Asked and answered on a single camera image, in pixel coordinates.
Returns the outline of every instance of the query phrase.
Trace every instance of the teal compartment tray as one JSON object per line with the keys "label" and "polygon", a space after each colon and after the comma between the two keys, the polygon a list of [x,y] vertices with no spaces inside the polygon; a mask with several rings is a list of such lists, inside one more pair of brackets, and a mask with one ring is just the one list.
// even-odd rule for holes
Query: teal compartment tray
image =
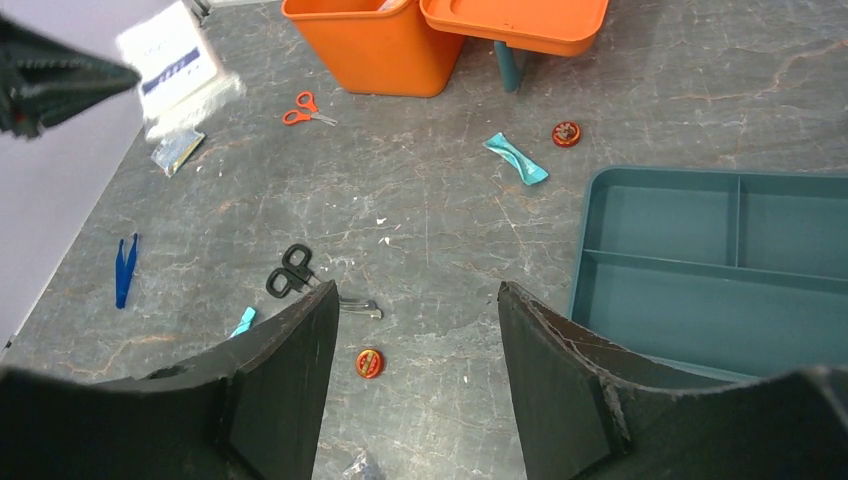
{"label": "teal compartment tray", "polygon": [[614,167],[590,181],[570,318],[721,380],[848,364],[848,177]]}

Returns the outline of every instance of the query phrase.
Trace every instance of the small round tin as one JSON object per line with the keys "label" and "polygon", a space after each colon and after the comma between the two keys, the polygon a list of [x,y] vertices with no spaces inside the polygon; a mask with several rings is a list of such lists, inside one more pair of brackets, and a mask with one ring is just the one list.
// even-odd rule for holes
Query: small round tin
{"label": "small round tin", "polygon": [[551,139],[557,147],[573,147],[580,141],[580,126],[574,122],[560,122],[551,132]]}
{"label": "small round tin", "polygon": [[362,378],[374,378],[383,371],[383,354],[372,348],[359,352],[356,357],[356,373]]}

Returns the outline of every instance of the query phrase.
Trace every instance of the orange bin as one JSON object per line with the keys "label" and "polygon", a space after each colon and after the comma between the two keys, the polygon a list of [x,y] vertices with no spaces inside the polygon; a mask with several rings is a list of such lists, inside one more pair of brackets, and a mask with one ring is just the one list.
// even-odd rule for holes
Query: orange bin
{"label": "orange bin", "polygon": [[572,57],[592,46],[609,0],[421,0],[433,28]]}
{"label": "orange bin", "polygon": [[450,79],[465,35],[427,25],[418,0],[284,0],[289,18],[352,93],[432,97]]}

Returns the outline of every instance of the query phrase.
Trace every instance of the blue tweezers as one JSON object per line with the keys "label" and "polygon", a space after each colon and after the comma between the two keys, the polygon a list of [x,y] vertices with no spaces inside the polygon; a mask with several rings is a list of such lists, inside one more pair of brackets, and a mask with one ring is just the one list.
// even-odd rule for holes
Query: blue tweezers
{"label": "blue tweezers", "polygon": [[118,243],[118,257],[115,259],[115,306],[124,308],[127,305],[127,294],[130,292],[132,272],[135,270],[136,245],[138,234],[133,234],[133,246],[124,260],[124,239]]}

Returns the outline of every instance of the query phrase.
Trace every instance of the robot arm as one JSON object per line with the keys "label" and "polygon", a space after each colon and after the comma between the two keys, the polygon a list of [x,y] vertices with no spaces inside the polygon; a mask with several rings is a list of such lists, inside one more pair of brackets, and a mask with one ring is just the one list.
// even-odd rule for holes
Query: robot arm
{"label": "robot arm", "polygon": [[140,79],[129,67],[76,51],[0,15],[0,132],[37,138]]}

